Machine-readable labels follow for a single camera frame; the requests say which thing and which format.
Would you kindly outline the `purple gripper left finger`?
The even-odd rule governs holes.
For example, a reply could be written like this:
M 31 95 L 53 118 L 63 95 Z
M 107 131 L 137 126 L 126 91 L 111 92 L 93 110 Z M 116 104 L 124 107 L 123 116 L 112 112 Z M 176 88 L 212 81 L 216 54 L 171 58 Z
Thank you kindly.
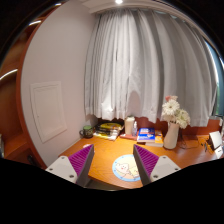
M 60 156 L 47 171 L 65 180 L 85 187 L 88 182 L 88 173 L 94 157 L 94 145 L 89 144 L 71 156 Z

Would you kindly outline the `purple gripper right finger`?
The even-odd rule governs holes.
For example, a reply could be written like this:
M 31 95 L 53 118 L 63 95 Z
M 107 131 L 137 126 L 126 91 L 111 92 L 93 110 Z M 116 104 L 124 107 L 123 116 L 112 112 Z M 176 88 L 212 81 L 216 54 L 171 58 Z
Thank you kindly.
M 138 145 L 133 146 L 133 155 L 143 185 L 148 185 L 180 170 L 180 167 L 168 156 L 157 156 Z

